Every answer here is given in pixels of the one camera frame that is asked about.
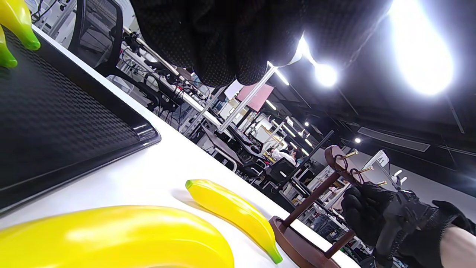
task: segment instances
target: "wooden stand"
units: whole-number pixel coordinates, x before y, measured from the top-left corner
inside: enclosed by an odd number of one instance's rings
[[[276,241],[286,254],[301,268],[339,268],[340,266],[332,260],[332,256],[347,244],[352,237],[354,231],[349,231],[337,241],[328,251],[319,249],[312,242],[298,233],[291,223],[294,222],[304,211],[306,211],[324,192],[341,176],[352,184],[360,184],[360,176],[363,171],[359,171],[356,166],[349,161],[349,157],[357,154],[357,152],[346,155],[342,150],[332,145],[326,148],[324,155],[335,172],[327,178],[302,204],[289,215],[286,219],[277,216],[271,218],[269,223],[273,228]]]

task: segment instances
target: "plastic banana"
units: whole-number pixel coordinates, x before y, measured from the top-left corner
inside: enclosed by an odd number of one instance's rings
[[[198,204],[238,226],[268,253],[274,263],[283,260],[276,248],[271,225],[245,199],[209,180],[188,180],[185,187]]]
[[[28,6],[23,0],[0,0],[0,66],[13,68],[17,60],[7,48],[5,34],[1,26],[7,27],[29,50],[38,50],[40,41],[31,29],[31,17]]]
[[[0,231],[2,268],[233,268],[231,248],[210,223],[160,206],[113,206]]]

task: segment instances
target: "white shirt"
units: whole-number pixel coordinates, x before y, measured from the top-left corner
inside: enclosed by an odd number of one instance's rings
[[[275,149],[275,150],[273,151],[273,153],[271,154],[271,157],[273,157],[274,159],[276,159],[276,161],[278,161],[279,159],[281,159],[281,158],[284,157],[284,158],[287,159],[289,162],[291,162],[294,166],[296,166],[296,160],[295,160],[292,156],[290,156],[290,155],[288,155],[288,154],[286,154],[286,153],[282,153],[282,152],[280,152],[278,149]]]

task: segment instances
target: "white table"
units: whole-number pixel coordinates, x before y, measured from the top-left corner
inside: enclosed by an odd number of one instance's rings
[[[237,268],[296,268],[296,264],[279,248],[283,261],[275,265],[245,234],[228,222],[186,204],[191,197],[185,190],[188,179],[206,178],[233,190],[252,203],[266,218],[289,215],[257,189],[221,165],[186,137],[140,105],[121,89],[90,68],[46,34],[34,30],[71,58],[116,96],[143,115],[162,135],[162,141],[152,147],[125,157],[84,176],[71,185],[56,190],[13,213],[0,218],[0,228],[46,216],[78,210],[118,205],[154,205],[176,207],[198,215],[215,226],[227,239]],[[192,161],[180,162],[179,152]],[[323,250],[331,244],[301,222],[292,226]],[[338,251],[334,260],[344,268],[359,266]]]

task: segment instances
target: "pink sign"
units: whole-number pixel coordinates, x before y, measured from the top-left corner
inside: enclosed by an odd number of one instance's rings
[[[241,91],[239,92],[238,96],[236,97],[237,100],[243,101],[246,96],[251,92],[251,90],[255,87],[256,84],[251,86],[244,86]],[[253,109],[255,112],[258,112],[265,101],[268,99],[269,95],[273,91],[274,87],[270,85],[264,84],[256,93],[256,95],[251,99],[248,103],[248,107]]]

